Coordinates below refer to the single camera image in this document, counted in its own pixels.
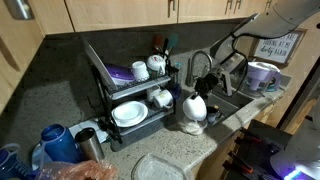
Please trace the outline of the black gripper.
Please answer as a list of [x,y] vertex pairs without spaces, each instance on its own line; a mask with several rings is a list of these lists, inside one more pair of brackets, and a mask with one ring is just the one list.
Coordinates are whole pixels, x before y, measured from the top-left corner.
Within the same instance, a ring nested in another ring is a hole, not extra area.
[[194,89],[200,96],[205,96],[217,84],[218,78],[214,74],[209,73],[205,77],[197,79]]

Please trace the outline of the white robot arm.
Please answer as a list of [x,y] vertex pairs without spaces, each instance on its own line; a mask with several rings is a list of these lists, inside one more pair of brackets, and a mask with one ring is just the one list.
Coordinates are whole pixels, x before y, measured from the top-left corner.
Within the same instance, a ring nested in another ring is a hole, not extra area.
[[[280,38],[318,13],[319,9],[320,0],[278,0],[270,9],[251,15],[211,47],[210,55],[218,61],[218,65],[197,81],[195,91],[207,94],[222,83],[226,95],[231,96],[229,75],[245,60],[245,56],[232,45],[237,38]],[[297,170],[314,180],[320,180],[319,103],[315,104],[311,117],[312,120],[304,122],[288,144],[270,159],[273,170],[283,179]]]

